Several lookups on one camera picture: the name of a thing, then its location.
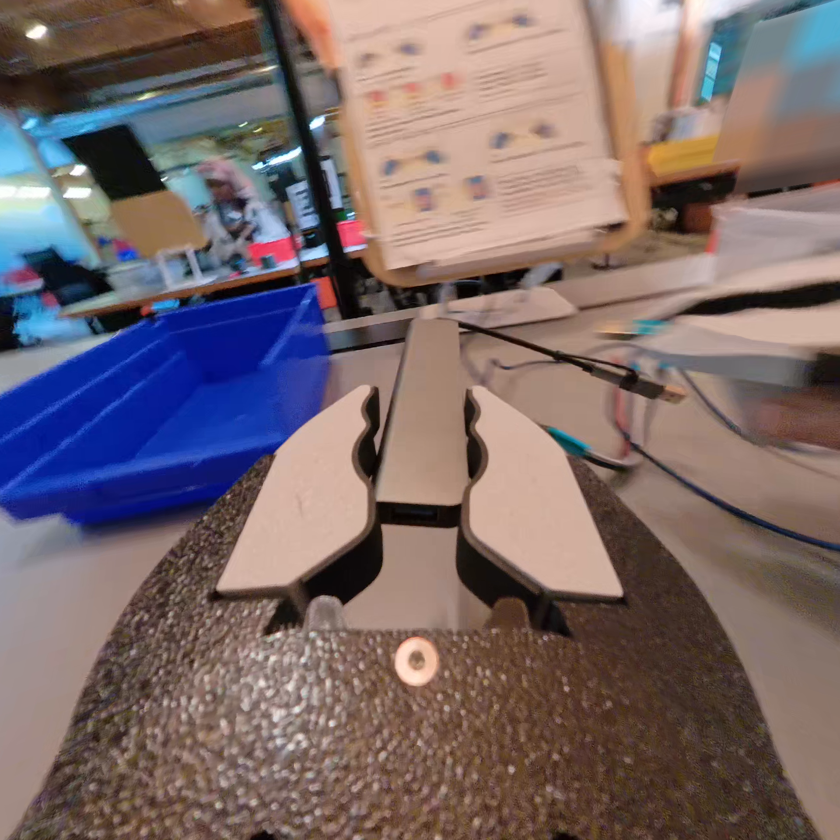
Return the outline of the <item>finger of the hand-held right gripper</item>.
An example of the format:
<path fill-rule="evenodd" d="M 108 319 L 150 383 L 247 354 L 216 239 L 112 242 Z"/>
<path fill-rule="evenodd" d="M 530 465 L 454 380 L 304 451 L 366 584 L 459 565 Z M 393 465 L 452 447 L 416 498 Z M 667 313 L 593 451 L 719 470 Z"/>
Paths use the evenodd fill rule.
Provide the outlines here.
<path fill-rule="evenodd" d="M 789 389 L 839 383 L 838 308 L 681 316 L 640 343 L 684 371 Z"/>
<path fill-rule="evenodd" d="M 674 317 L 690 305 L 717 300 L 737 293 L 789 290 L 814 285 L 819 281 L 838 280 L 838 256 L 811 256 L 784 263 L 745 270 L 724 280 L 684 291 L 666 301 L 656 301 L 648 317 Z"/>

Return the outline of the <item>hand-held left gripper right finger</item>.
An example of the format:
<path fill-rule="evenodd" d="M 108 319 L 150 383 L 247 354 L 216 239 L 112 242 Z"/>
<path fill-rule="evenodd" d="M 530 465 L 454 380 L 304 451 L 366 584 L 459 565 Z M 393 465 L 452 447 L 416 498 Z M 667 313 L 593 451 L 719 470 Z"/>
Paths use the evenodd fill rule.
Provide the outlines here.
<path fill-rule="evenodd" d="M 560 624 L 560 604 L 623 602 L 624 588 L 562 447 L 476 385 L 465 395 L 468 483 L 456 571 L 485 606 L 524 605 L 531 624 Z"/>

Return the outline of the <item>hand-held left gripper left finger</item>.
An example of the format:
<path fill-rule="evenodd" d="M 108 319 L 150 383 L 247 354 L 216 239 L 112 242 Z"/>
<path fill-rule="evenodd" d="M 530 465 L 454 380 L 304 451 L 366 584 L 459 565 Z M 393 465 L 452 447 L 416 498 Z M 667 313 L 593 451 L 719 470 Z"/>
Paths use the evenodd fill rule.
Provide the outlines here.
<path fill-rule="evenodd" d="M 278 597 L 299 614 L 320 596 L 346 605 L 382 571 L 375 500 L 380 394 L 361 385 L 278 448 L 215 594 Z"/>

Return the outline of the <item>grey slim USB hub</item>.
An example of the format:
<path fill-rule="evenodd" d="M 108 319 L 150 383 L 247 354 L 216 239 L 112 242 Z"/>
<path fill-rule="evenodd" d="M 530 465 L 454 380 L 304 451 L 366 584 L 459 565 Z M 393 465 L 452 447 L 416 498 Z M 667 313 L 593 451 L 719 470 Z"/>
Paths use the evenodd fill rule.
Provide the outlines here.
<path fill-rule="evenodd" d="M 375 481 L 383 524 L 452 529 L 468 483 L 459 326 L 420 319 L 403 345 Z"/>

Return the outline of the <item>blue plastic bin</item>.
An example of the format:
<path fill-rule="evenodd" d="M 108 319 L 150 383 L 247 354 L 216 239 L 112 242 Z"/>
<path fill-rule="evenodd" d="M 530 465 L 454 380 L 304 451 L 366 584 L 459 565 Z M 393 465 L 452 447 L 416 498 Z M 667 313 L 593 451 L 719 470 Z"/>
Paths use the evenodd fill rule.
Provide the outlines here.
<path fill-rule="evenodd" d="M 316 416 L 318 289 L 174 310 L 2 394 L 1 506 L 81 526 L 221 497 Z"/>

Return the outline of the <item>grey desk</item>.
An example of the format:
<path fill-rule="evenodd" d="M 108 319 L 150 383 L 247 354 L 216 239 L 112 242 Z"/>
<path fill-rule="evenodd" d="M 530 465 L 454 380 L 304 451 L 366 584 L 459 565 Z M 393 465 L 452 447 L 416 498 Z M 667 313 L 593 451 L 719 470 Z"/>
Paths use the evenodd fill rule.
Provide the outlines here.
<path fill-rule="evenodd" d="M 208 512 L 2 516 L 2 838 L 838 838 L 838 557 L 656 469 L 574 471 L 626 605 L 457 632 L 452 531 L 385 528 L 361 632 L 211 590 Z"/>

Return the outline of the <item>person's right hand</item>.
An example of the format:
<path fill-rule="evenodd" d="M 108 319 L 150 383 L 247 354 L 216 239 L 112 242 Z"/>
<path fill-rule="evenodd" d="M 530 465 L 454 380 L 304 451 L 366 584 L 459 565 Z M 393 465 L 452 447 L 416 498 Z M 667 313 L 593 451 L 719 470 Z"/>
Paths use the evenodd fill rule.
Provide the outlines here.
<path fill-rule="evenodd" d="M 764 438 L 781 444 L 839 450 L 839 388 L 815 386 L 760 401 L 753 425 Z"/>

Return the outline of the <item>yellow bin stack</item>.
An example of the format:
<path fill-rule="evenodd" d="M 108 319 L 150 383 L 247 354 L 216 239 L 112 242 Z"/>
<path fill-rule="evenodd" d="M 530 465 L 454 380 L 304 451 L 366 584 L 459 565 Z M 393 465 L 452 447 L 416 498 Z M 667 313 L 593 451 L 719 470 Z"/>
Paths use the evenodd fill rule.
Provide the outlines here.
<path fill-rule="evenodd" d="M 647 166 L 656 177 L 702 169 L 714 164 L 718 134 L 691 140 L 653 143 L 647 148 Z"/>

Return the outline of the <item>red box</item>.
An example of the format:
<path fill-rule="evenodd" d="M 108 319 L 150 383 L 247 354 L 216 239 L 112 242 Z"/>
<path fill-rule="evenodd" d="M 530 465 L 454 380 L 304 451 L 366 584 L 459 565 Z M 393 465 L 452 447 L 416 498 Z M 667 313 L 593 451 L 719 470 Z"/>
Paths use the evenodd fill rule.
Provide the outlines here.
<path fill-rule="evenodd" d="M 292 236 L 254 241 L 248 244 L 248 254 L 252 262 L 263 269 L 278 269 L 294 266 L 298 263 L 296 239 Z"/>

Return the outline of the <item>black metal pole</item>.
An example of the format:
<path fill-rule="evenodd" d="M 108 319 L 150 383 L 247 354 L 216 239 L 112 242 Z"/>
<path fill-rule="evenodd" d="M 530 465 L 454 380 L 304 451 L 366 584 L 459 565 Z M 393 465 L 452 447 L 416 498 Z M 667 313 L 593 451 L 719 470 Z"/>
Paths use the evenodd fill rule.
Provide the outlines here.
<path fill-rule="evenodd" d="M 294 40 L 289 37 L 282 2 L 254 1 L 265 31 L 265 40 L 275 55 L 278 69 L 275 76 L 281 81 L 287 95 L 292 122 L 301 147 L 304 172 L 318 226 L 327 246 L 327 266 L 332 288 L 343 319 L 357 319 L 361 307 L 355 291 L 356 273 L 344 252 L 340 233 L 330 202 L 328 183 L 321 168 L 320 152 L 310 129 L 308 107 L 300 87 L 295 62 Z"/>

